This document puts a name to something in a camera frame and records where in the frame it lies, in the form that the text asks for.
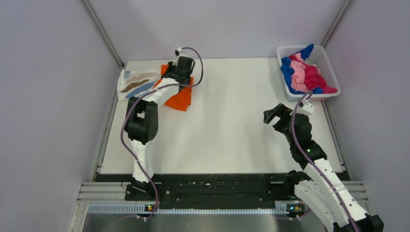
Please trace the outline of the orange t shirt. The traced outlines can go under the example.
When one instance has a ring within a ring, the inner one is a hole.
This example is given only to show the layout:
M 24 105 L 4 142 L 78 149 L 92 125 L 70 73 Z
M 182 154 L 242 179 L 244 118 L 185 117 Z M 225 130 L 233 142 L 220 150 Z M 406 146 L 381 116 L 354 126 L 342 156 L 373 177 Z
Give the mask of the orange t shirt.
M 165 71 L 168 68 L 168 64 L 163 64 L 161 65 L 161 74 L 164 74 Z M 190 77 L 190 83 L 189 85 L 192 85 L 194 81 L 194 78 L 191 76 Z M 161 80 L 158 80 L 153 88 L 155 88 Z M 191 93 L 192 93 L 192 87 L 185 87 L 182 89 L 178 94 L 172 96 L 170 99 L 168 99 L 164 105 L 168 106 L 170 108 L 173 108 L 175 110 L 179 111 L 187 111 L 188 107 L 191 105 Z

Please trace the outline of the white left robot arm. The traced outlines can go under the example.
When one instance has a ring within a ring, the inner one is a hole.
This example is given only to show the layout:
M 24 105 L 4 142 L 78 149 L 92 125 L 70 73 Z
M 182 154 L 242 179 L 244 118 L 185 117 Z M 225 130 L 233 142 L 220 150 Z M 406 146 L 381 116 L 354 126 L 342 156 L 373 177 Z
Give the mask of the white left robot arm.
M 147 93 L 131 97 L 128 101 L 126 121 L 123 128 L 131 141 L 134 157 L 134 172 L 137 194 L 144 200 L 151 199 L 155 187 L 149 183 L 154 173 L 146 153 L 147 145 L 159 130 L 159 108 L 163 105 L 179 111 L 186 111 L 191 104 L 194 59 L 178 56 L 161 67 L 161 77 Z

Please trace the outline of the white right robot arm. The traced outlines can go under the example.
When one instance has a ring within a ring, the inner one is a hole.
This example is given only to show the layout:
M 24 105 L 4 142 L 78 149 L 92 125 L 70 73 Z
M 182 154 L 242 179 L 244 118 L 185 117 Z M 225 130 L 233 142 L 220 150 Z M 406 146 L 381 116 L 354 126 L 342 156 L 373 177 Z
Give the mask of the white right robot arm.
M 310 103 L 301 103 L 296 111 L 280 103 L 264 111 L 264 123 L 279 120 L 273 128 L 283 134 L 292 158 L 301 171 L 290 171 L 283 192 L 289 199 L 302 200 L 321 220 L 327 232 L 381 232 L 384 223 L 371 215 L 350 194 L 333 170 L 326 153 L 312 138 L 312 125 L 306 113 Z

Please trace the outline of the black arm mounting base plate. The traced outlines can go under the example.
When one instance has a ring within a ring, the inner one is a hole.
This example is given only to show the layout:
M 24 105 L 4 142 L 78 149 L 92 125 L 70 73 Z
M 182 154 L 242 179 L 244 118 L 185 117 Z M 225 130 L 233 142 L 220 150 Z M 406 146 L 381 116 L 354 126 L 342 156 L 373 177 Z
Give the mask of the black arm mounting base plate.
M 98 174 L 96 182 L 126 184 L 127 201 L 155 200 L 160 209 L 274 209 L 279 201 L 298 201 L 294 186 L 309 180 L 301 171 L 288 174 L 155 174 L 155 186 L 130 174 Z

